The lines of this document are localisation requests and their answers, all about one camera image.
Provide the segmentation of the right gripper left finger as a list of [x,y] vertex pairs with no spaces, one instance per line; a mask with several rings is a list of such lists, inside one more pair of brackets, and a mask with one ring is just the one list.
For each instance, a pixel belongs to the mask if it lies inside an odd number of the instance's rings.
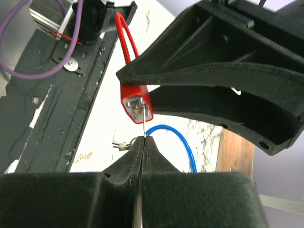
[[3,228],[139,228],[144,138],[102,172],[14,173],[0,178]]

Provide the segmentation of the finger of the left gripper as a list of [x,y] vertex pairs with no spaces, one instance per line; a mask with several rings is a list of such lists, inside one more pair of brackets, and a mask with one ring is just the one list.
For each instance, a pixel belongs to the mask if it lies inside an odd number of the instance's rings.
[[291,147],[304,130],[303,114],[294,115],[263,98],[206,86],[160,86],[150,92],[155,114],[221,126],[274,156]]
[[131,85],[233,87],[277,105],[304,102],[304,61],[235,61],[216,34],[209,0],[185,9],[135,60],[117,72]]

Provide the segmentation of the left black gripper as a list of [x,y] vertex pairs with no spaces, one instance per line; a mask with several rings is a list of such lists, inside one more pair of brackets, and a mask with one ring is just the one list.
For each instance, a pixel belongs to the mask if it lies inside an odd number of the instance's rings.
[[302,62],[304,25],[246,0],[210,0],[216,12],[216,34],[235,61]]

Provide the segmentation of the red cable lock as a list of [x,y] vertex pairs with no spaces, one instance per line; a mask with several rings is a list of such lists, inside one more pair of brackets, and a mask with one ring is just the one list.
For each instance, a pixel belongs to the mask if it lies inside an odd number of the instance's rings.
[[[124,37],[127,34],[131,43],[134,56],[138,57],[137,47],[133,37],[129,31],[128,25],[121,13],[115,14],[115,25],[118,38],[122,47],[123,56],[126,64],[131,62],[129,50]],[[127,85],[120,84],[121,104],[126,114],[131,118],[135,124],[143,124],[153,119],[153,110],[150,93],[146,85]]]

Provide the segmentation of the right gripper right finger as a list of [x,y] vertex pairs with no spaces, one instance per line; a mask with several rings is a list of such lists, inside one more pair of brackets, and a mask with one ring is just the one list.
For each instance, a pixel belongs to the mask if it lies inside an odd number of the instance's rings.
[[241,172],[183,173],[147,137],[143,150],[145,228],[267,228],[257,189]]

